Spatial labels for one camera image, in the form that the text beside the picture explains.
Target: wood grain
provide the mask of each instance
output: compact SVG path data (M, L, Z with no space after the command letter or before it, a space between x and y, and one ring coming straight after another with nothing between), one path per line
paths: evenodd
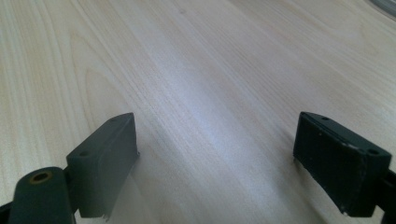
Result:
M0 203L132 111L114 223L379 223L341 215L291 152L310 111L396 153L395 36L362 0L2 1Z

